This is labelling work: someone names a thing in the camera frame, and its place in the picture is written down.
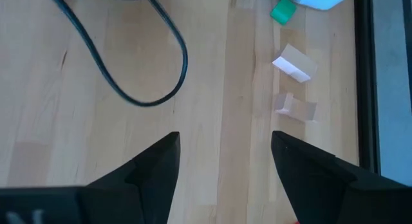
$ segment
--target black cable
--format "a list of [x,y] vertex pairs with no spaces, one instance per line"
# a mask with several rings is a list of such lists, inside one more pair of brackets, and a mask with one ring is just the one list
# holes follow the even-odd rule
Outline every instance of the black cable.
[[66,14],[67,18],[70,20],[70,22],[74,25],[76,30],[79,32],[80,36],[83,38],[84,43],[86,46],[89,48],[89,51],[91,53],[91,56],[95,60],[100,72],[103,74],[103,77],[107,80],[109,85],[126,101],[132,103],[133,105],[136,106],[141,106],[141,107],[151,107],[151,106],[157,106],[160,105],[166,101],[168,101],[170,98],[175,96],[179,89],[181,88],[185,77],[187,73],[187,48],[185,41],[183,40],[182,35],[178,31],[178,29],[175,27],[173,22],[171,21],[170,17],[167,15],[167,12],[163,9],[161,4],[157,0],[149,0],[149,2],[152,4],[153,8],[156,9],[156,11],[159,13],[160,17],[164,20],[164,22],[169,26],[170,30],[173,32],[174,36],[176,37],[178,43],[180,44],[180,47],[182,49],[182,55],[183,55],[183,64],[182,64],[182,72],[180,73],[180,78],[176,86],[173,88],[173,90],[168,93],[166,96],[163,98],[160,98],[158,100],[155,100],[153,102],[142,102],[139,100],[136,100],[132,97],[130,97],[127,93],[125,93],[115,82],[113,77],[110,75],[108,69],[103,63],[102,58],[100,57],[100,54],[98,53],[96,46],[93,44],[93,41],[91,40],[89,34],[87,33],[86,29],[84,29],[82,23],[79,21],[77,16],[73,13],[73,10],[67,5],[67,3],[64,0],[54,0],[59,6],[59,8]]

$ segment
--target black frame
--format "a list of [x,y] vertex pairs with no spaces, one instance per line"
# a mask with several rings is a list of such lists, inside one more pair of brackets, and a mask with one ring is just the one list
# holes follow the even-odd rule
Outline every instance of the black frame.
[[380,174],[372,0],[355,0],[355,42],[359,163]]
[[412,101],[412,0],[402,0],[404,5],[404,22],[406,38],[406,54],[409,70],[409,93]]

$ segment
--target green cube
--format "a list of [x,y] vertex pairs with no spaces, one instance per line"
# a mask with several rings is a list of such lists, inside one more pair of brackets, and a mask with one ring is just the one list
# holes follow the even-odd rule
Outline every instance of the green cube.
[[280,0],[270,13],[270,16],[282,25],[285,25],[296,11],[296,5],[291,0]]

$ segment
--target small white block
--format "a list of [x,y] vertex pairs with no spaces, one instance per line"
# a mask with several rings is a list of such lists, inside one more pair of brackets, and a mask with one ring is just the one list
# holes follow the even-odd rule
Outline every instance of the small white block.
[[316,106],[314,102],[297,100],[292,93],[281,93],[276,95],[274,109],[279,114],[306,122],[315,120]]
[[314,61],[290,44],[287,44],[278,53],[277,58],[273,61],[273,65],[298,82],[310,80],[317,70],[317,65]]

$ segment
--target wood grain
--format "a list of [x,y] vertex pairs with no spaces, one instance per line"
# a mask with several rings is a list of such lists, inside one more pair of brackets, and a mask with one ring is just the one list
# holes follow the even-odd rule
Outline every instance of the wood grain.
[[[147,0],[67,1],[128,93],[153,100],[176,84],[179,45]],[[0,186],[87,184],[179,131],[169,223],[293,223],[273,130],[358,162],[353,0],[299,6],[286,26],[269,16],[277,0],[160,1],[189,70],[172,100],[140,108],[108,86],[51,0],[0,0]],[[306,84],[271,64],[287,43],[318,64]],[[317,122],[275,113],[284,91],[317,102]]]

